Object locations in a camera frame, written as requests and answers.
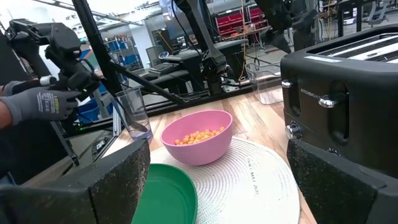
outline gloved hand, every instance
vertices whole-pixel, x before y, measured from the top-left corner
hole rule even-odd
[[[14,86],[21,84],[21,83],[22,82],[20,82],[20,81],[12,81],[12,82],[8,83],[7,85],[4,86],[2,95],[3,96],[12,96],[12,89],[14,88]]]
[[[12,125],[28,119],[59,121],[66,119],[78,106],[78,91],[49,90],[37,87],[21,93],[0,97],[12,115]]]

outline round woven placemat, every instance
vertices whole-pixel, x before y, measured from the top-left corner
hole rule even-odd
[[[188,166],[160,148],[151,163],[186,172],[198,194],[197,223],[297,224],[299,191],[290,168],[272,149],[233,138],[225,155],[204,166]]]

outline computer monitor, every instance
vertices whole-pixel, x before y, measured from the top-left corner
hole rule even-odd
[[[162,13],[164,17],[164,21],[166,22],[167,30],[169,31],[169,36],[170,39],[176,39],[177,37],[184,36],[184,32],[181,28],[181,26],[178,24],[177,20],[175,19],[173,10],[172,10],[172,3],[174,7],[174,11],[176,13],[176,16],[178,20],[180,21],[181,25],[184,27],[185,31],[187,32],[187,35],[193,34],[192,28],[188,22],[187,17],[185,14],[181,11],[180,8],[174,3],[173,0],[159,0],[160,7],[162,8]],[[203,12],[203,4],[204,1],[198,1],[198,8],[200,15],[203,17],[203,15],[206,15],[205,12]]]

